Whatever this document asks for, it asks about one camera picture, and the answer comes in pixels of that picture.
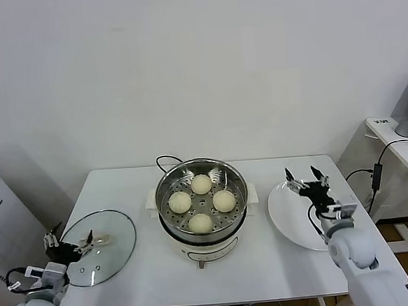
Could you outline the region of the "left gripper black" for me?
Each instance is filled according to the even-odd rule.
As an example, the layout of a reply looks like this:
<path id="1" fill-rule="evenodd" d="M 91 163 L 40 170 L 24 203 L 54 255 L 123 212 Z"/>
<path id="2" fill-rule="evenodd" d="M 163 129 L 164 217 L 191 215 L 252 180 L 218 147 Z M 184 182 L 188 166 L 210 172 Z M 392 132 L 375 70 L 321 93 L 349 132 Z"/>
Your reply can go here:
<path id="1" fill-rule="evenodd" d="M 58 242 L 57 230 L 61 226 L 59 222 L 50 231 L 48 231 L 43 237 L 43 244 L 45 245 L 45 253 L 49 260 L 58 264 L 71 264 L 80 260 L 80 255 L 86 254 L 92 249 L 93 245 L 93 232 L 89 231 L 85 239 L 81 239 L 78 242 L 78 246 L 66 242 Z"/>

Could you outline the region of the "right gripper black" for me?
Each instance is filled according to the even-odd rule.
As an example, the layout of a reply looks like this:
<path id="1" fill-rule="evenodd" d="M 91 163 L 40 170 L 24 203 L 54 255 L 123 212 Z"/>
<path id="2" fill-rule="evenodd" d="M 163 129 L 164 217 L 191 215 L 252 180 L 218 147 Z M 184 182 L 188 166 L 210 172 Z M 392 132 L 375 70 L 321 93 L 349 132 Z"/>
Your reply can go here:
<path id="1" fill-rule="evenodd" d="M 300 196 L 308 198 L 315 206 L 316 210 L 327 210 L 328 206 L 335 204 L 334 199 L 328 195 L 328 176 L 324 175 L 314 166 L 311 166 L 311 170 L 320 183 L 310 183 L 307 187 L 303 182 L 297 181 L 291 171 L 285 168 L 286 185 L 293 192 L 299 193 Z"/>

